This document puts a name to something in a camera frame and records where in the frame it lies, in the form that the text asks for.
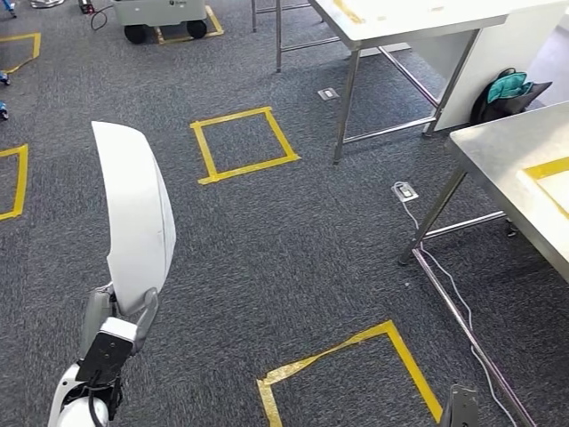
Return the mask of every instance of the black bag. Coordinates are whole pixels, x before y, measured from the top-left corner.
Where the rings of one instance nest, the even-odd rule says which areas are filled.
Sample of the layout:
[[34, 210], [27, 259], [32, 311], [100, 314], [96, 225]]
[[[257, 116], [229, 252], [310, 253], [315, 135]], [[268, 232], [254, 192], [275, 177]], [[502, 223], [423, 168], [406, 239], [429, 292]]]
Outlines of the black bag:
[[527, 76], [515, 68], [502, 71], [475, 101], [470, 113], [470, 124], [478, 125], [524, 112], [552, 84], [526, 82]]

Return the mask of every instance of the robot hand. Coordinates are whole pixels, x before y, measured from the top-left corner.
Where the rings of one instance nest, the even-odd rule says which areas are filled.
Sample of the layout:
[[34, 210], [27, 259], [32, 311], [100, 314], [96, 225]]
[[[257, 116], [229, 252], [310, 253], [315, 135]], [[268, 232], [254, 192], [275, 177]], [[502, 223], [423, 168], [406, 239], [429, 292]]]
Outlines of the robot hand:
[[[112, 420], [122, 400], [121, 370], [143, 346], [176, 243], [166, 187], [144, 135], [92, 125], [109, 210], [112, 283], [91, 294], [79, 358], [58, 383], [48, 427], [106, 427]], [[143, 312], [136, 324], [117, 317], [139, 310]]]

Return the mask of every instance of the black wheel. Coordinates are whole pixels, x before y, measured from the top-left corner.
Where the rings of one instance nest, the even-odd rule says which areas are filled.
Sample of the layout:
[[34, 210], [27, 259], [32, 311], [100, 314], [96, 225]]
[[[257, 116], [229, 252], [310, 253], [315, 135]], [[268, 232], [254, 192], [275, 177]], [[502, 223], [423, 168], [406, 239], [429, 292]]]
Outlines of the black wheel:
[[132, 44], [141, 44], [146, 40], [146, 31], [143, 25], [127, 25], [125, 27], [125, 35]]
[[202, 20], [189, 20], [186, 22], [186, 27], [194, 38], [204, 38], [208, 34], [208, 26]]

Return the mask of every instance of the yellow tape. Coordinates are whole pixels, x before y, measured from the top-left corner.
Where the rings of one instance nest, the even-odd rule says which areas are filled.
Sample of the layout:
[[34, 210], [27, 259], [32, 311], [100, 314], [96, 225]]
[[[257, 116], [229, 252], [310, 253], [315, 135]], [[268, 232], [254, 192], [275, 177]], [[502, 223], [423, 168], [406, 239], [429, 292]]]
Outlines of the yellow tape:
[[196, 135], [197, 143], [199, 145], [199, 149], [201, 151], [204, 162], [205, 162], [205, 168], [208, 169], [208, 174], [209, 176], [216, 176], [217, 174], [217, 170], [215, 169], [214, 159], [211, 157], [211, 153], [209, 152], [209, 147], [205, 141], [205, 136], [204, 136], [201, 126], [192, 123], [192, 125], [190, 125], [190, 127], [193, 129]]
[[275, 117], [273, 117], [272, 113], [271, 113], [271, 110], [271, 108], [268, 108], [264, 112], [265, 117], [269, 122], [270, 128], [272, 129], [272, 132], [276, 136], [276, 139], [281, 143], [281, 146], [285, 151], [285, 154], [287, 155], [287, 157], [292, 160], [298, 160], [300, 157], [293, 151], [288, 141], [287, 141], [287, 137], [285, 136], [285, 133], [282, 133], [281, 127], [278, 123], [276, 123], [276, 120], [275, 120]]
[[363, 24], [364, 22], [365, 22], [364, 20], [360, 18], [355, 13], [352, 12], [352, 10], [347, 7], [343, 2], [343, 0], [334, 0], [334, 4], [336, 5], [336, 7], [337, 7], [340, 11], [344, 12], [347, 17], [351, 19], [354, 24]]
[[415, 386], [417, 388], [417, 390], [419, 390], [419, 393], [421, 394], [421, 396], [426, 403], [426, 406], [429, 408], [429, 410], [431, 411], [431, 414], [433, 416], [433, 418], [436, 420], [437, 423], [440, 421], [440, 418], [442, 415], [442, 408], [441, 407], [441, 405], [437, 401], [437, 398], [433, 394], [433, 392], [431, 391], [431, 388], [429, 387], [427, 381], [425, 380], [425, 377], [423, 376], [419, 367], [417, 366], [417, 363], [414, 362], [413, 356], [411, 356], [411, 352], [409, 352], [408, 347], [404, 344], [404, 342], [403, 342], [401, 336], [399, 335], [398, 332], [397, 332], [395, 325], [392, 321], [388, 320], [384, 323], [373, 326], [369, 329], [366, 329], [365, 331], [353, 335], [347, 339], [346, 341], [342, 342], [335, 347], [332, 347], [329, 350], [323, 351], [315, 356], [298, 360], [294, 363], [285, 365], [284, 367], [279, 367], [270, 371], [266, 374], [266, 376], [265, 376], [263, 380], [257, 380], [259, 392], [265, 409], [265, 413], [269, 419], [269, 427], [282, 426], [282, 422], [278, 414], [278, 409], [276, 406], [276, 402], [275, 400], [275, 396], [272, 394], [271, 385], [285, 380], [291, 375], [297, 374], [299, 371], [304, 369], [305, 367], [308, 367], [321, 358], [322, 356], [348, 347], [349, 345], [356, 344], [382, 334], [387, 334], [387, 336], [393, 343], [393, 346], [397, 351], [397, 354], [399, 355], [399, 358], [401, 358], [403, 364], [408, 369], [411, 377], [414, 382]]
[[227, 115], [227, 116], [220, 116], [220, 117], [208, 118], [207, 120], [199, 120], [199, 121], [192, 123], [191, 126], [193, 126], [193, 125], [200, 125], [200, 126], [217, 125], [218, 123], [229, 122], [230, 120], [235, 120], [236, 118], [244, 118], [244, 117], [249, 117], [249, 116], [255, 116], [257, 114], [264, 114], [265, 112], [270, 111], [270, 110], [271, 110], [270, 107], [261, 107], [260, 109], [248, 109], [247, 111], [241, 111], [240, 113], [229, 114], [229, 115]]
[[555, 199], [555, 197], [549, 194], [549, 191], [543, 188], [540, 183], [540, 180], [543, 180], [543, 178], [569, 171], [569, 157], [558, 158], [557, 160], [553, 160], [542, 165], [527, 167], [526, 169], [524, 169], [524, 171], [526, 172], [530, 178], [535, 181], [536, 184], [542, 189], [542, 191], [543, 191], [546, 195], [547, 195], [549, 199], [555, 203], [558, 207], [558, 209], [560, 210], [560, 212], [564, 214], [566, 218], [569, 219], [569, 212], [566, 211], [563, 206], [558, 203], [557, 200]]
[[11, 211], [7, 213], [0, 213], [0, 221], [8, 218], [15, 218], [21, 215], [23, 211], [23, 200], [26, 197], [26, 186], [27, 183], [27, 144], [14, 149], [6, 149], [0, 151], [0, 157], [18, 156], [18, 175], [16, 184], [16, 194], [14, 204]]
[[423, 376], [419, 367], [417, 366], [417, 363], [413, 359], [413, 356], [411, 356], [411, 352], [408, 349], [408, 346], [403, 342], [401, 336], [397, 332], [395, 325], [391, 320], [387, 323], [389, 323], [386, 327], [387, 335], [389, 336], [391, 342], [393, 343], [393, 346], [395, 347], [397, 353], [401, 358], [403, 364], [408, 368], [411, 377], [413, 378], [414, 385], [419, 390], [419, 393], [420, 393], [423, 399], [425, 400], [425, 403], [426, 403], [426, 406], [431, 411], [431, 414], [433, 415], [435, 421], [438, 423], [443, 413], [443, 408], [441, 407], [433, 391], [429, 387], [427, 381]]
[[[291, 145], [287, 141], [287, 137], [282, 132], [281, 127], [276, 123], [276, 120], [271, 113], [271, 107], [261, 107], [260, 109], [248, 109], [247, 111], [241, 111], [239, 113], [229, 114], [227, 116], [208, 118], [207, 120], [196, 121], [190, 124], [190, 128], [193, 129], [196, 135], [198, 145], [201, 151], [203, 160], [205, 163], [205, 168], [208, 170], [208, 177], [198, 180], [200, 184], [210, 184], [211, 182], [217, 182], [221, 180], [226, 180], [233, 176], [242, 175], [244, 173], [251, 173], [260, 171], [262, 169], [267, 169], [269, 167], [284, 165], [288, 162], [294, 162], [298, 160], [300, 157], [293, 151]], [[244, 117], [255, 116], [257, 114], [264, 114], [265, 118], [269, 122], [271, 130], [275, 134], [277, 140], [281, 144], [285, 151], [285, 157], [274, 158], [272, 160], [266, 160], [264, 162], [254, 163], [252, 165], [245, 165], [242, 167], [238, 167], [236, 169], [232, 169], [230, 171], [218, 173], [215, 168], [214, 159], [211, 157], [211, 153], [209, 151], [208, 143], [205, 141], [205, 137], [203, 135], [203, 127], [208, 125], [217, 125], [219, 123], [229, 122], [230, 120], [236, 120]]]
[[282, 427], [281, 416], [278, 414], [278, 408], [276, 407], [275, 396], [273, 396], [270, 385], [257, 380], [257, 386], [259, 387], [259, 393], [261, 395], [261, 400], [265, 408], [265, 413], [266, 413], [267, 418], [269, 418], [269, 426]]
[[15, 67], [13, 67], [13, 68], [3, 69], [2, 72], [7, 73], [7, 74], [15, 73], [18, 69], [23, 67], [24, 65], [29, 63], [29, 61], [38, 58], [39, 56], [39, 46], [42, 44], [42, 35], [40, 33], [28, 33], [28, 34], [20, 34], [17, 36], [8, 36], [8, 37], [0, 38], [0, 43], [14, 42], [17, 40], [26, 40], [27, 38], [32, 38], [33, 40], [33, 43], [32, 45], [32, 58], [28, 58], [26, 60], [24, 60], [23, 63], [16, 65]]
[[214, 11], [212, 11], [211, 7], [205, 6], [205, 12], [208, 13], [209, 20], [211, 20], [215, 28], [215, 32], [210, 33], [210, 36], [220, 36], [224, 33], [223, 28], [221, 27], [221, 24], [217, 20], [217, 17], [214, 14]]
[[[215, 31], [209, 31], [206, 33], [205, 35], [206, 37], [222, 36], [225, 33], [225, 30], [221, 26], [219, 20], [217, 20], [217, 17], [215, 16], [215, 14], [214, 14], [214, 11], [212, 11], [211, 7], [206, 5], [205, 12], [208, 14], [208, 17], [209, 18], [209, 20], [211, 20], [211, 23], [214, 24], [214, 28], [215, 28]], [[161, 30], [160, 29], [160, 27], [155, 27], [155, 32], [156, 33], [156, 38], [158, 38], [158, 40], [158, 44], [189, 42], [190, 40], [194, 39], [194, 37], [192, 37], [192, 36], [183, 36], [183, 37], [169, 38], [166, 40], [161, 34]]]
[[298, 156], [293, 157], [293, 158], [291, 158], [291, 157], [275, 158], [272, 160], [267, 160], [266, 162], [260, 162], [260, 163], [255, 163], [253, 165], [238, 167], [237, 169], [232, 169], [231, 171], [220, 172], [216, 175], [210, 175], [208, 178], [202, 178], [202, 179], [198, 180], [198, 182], [202, 185], [211, 184], [211, 182], [226, 180], [227, 178], [232, 178], [232, 177], [238, 176], [238, 175], [243, 175], [245, 173], [256, 172], [256, 171], [260, 171], [262, 169], [267, 169], [267, 168], [273, 167], [273, 166], [284, 165], [285, 163], [294, 162], [300, 158], [300, 157], [298, 157]]

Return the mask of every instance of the table leg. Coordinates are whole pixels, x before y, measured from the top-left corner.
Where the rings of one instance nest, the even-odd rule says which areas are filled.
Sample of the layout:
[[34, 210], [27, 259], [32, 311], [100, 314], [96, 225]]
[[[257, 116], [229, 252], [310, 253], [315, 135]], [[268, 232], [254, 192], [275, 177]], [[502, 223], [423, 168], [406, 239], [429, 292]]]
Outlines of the table leg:
[[281, 72], [282, 62], [282, 4], [276, 0], [276, 72]]
[[358, 71], [358, 64], [360, 62], [360, 54], [361, 51], [353, 51], [349, 57], [348, 79], [346, 80], [346, 87], [343, 88], [343, 94], [342, 95], [342, 109], [340, 110], [340, 119], [338, 121], [338, 136], [334, 148], [334, 165], [340, 163], [340, 159], [342, 158], [342, 148], [343, 147], [343, 140], [346, 136], [346, 126], [348, 123], [348, 117], [349, 117], [349, 108], [352, 106], [352, 95], [354, 92], [354, 81], [355, 79], [355, 73]]
[[409, 257], [411, 252], [417, 247], [423, 237], [429, 230], [432, 225], [437, 221], [437, 218], [441, 215], [441, 212], [451, 200], [453, 194], [460, 185], [461, 182], [466, 176], [466, 173], [460, 166], [457, 167], [451, 177], [448, 182], [443, 188], [436, 202], [431, 208], [426, 217], [419, 226], [411, 242], [399, 256], [399, 263], [406, 265], [408, 263]]
[[257, 0], [251, 0], [251, 21], [253, 32], [257, 32]]
[[480, 358], [481, 363], [484, 364], [484, 366], [486, 367], [492, 377], [494, 377], [494, 379], [502, 391], [504, 392], [506, 397], [512, 404], [512, 406], [515, 409], [516, 414], [520, 417], [522, 424], [527, 427], [537, 427], [537, 424], [531, 418], [527, 410], [525, 409], [525, 407], [522, 405], [522, 403], [518, 398], [518, 396], [516, 396], [514, 390], [510, 387], [510, 384], [509, 384], [504, 378], [504, 376], [487, 354], [486, 354], [484, 350], [482, 349], [478, 340], [470, 329], [469, 325], [466, 323], [466, 320], [465, 320], [463, 315], [460, 314], [460, 311], [454, 304], [454, 302], [453, 302], [451, 296], [445, 291], [444, 287], [442, 286], [441, 282], [439, 282], [439, 280], [435, 275], [435, 273], [431, 270], [431, 267], [427, 263], [427, 261], [423, 257], [423, 252], [419, 249], [414, 249], [413, 254], [415, 258], [417, 258], [417, 261], [418, 261], [419, 264], [426, 273], [431, 283], [435, 286], [437, 292], [441, 295], [443, 301], [444, 301], [445, 305], [452, 313], [453, 317], [457, 322], [458, 322], [460, 328], [463, 329], [463, 331], [469, 338], [469, 341], [472, 346], [473, 351], [475, 351]]
[[423, 135], [427, 136], [427, 137], [432, 136], [435, 130], [435, 127], [439, 121], [439, 119], [441, 118], [441, 115], [443, 114], [443, 111], [446, 107], [447, 102], [448, 102], [449, 98], [451, 98], [452, 91], [454, 90], [454, 86], [457, 85], [458, 78], [460, 78], [460, 75], [463, 74], [464, 65], [466, 64], [467, 60], [469, 60], [469, 57], [472, 52], [472, 47], [474, 47], [476, 40], [478, 40], [478, 35], [480, 35], [480, 32], [481, 31], [479, 29], [475, 29], [472, 31], [472, 35], [470, 37], [469, 42], [464, 48], [464, 52], [463, 52], [463, 55], [461, 55], [460, 58], [458, 60], [458, 63], [457, 64], [457, 67], [454, 68], [454, 71], [452, 73], [452, 76], [451, 76], [451, 78], [448, 80], [448, 84], [446, 86], [446, 89], [443, 93], [443, 96], [441, 98], [439, 105], [435, 110], [435, 114], [433, 114], [433, 116], [435, 117], [435, 120], [429, 123], [426, 127], [426, 129], [423, 133]]

